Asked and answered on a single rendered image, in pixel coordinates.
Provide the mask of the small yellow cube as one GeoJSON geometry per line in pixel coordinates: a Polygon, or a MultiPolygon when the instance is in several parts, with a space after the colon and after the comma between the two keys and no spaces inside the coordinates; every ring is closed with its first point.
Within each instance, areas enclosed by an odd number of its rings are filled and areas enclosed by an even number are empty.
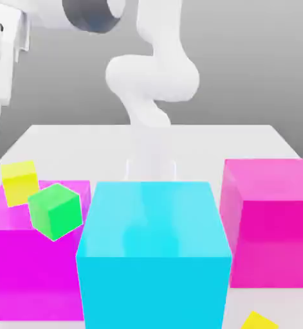
{"type": "Polygon", "coordinates": [[[2,164],[1,177],[8,207],[28,202],[39,191],[39,180],[33,161],[2,164]]]}
{"type": "Polygon", "coordinates": [[[268,318],[252,311],[241,329],[279,329],[279,326],[268,318]]]}

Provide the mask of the large cyan box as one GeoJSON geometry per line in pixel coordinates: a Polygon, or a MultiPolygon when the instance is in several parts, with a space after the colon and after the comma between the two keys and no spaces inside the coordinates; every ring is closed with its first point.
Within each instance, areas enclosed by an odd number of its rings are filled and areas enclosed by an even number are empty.
{"type": "Polygon", "coordinates": [[[222,329],[232,254],[207,182],[99,182],[76,260],[86,329],[222,329]]]}

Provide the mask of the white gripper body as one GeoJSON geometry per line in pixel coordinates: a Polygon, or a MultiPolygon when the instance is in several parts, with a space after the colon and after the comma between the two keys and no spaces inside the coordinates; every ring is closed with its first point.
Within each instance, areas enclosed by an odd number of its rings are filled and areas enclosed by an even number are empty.
{"type": "Polygon", "coordinates": [[[8,105],[11,98],[21,16],[16,8],[0,6],[0,105],[8,105]]]}

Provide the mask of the small green cube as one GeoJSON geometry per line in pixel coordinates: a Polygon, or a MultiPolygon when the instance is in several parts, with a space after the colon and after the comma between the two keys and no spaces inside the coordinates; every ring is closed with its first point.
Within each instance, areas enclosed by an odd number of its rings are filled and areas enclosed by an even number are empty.
{"type": "Polygon", "coordinates": [[[56,241],[83,224],[80,195],[60,183],[28,197],[34,229],[56,241]]]}

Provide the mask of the large magenta box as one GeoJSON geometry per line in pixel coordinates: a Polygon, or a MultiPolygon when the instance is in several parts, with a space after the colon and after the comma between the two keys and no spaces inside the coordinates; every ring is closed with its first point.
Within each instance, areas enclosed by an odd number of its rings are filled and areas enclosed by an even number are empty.
{"type": "Polygon", "coordinates": [[[53,242],[0,187],[0,321],[81,321],[75,255],[82,227],[53,242]]]}

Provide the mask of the large pink box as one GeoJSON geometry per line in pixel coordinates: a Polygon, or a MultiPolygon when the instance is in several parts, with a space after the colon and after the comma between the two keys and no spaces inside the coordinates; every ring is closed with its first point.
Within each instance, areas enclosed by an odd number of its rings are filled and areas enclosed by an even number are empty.
{"type": "Polygon", "coordinates": [[[303,159],[227,159],[219,210],[232,288],[303,288],[303,159]]]}

